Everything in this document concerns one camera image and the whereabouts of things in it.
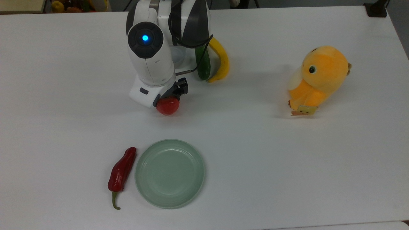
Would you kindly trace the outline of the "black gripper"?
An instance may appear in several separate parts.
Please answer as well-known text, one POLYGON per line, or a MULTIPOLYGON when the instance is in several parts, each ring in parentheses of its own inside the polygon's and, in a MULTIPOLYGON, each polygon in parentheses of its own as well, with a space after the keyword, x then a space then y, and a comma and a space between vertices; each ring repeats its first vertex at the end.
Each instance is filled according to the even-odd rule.
POLYGON ((176 83, 177 89, 172 92, 172 96, 176 99, 180 99, 181 95, 185 95, 188 93, 188 82, 186 78, 181 78, 176 83))

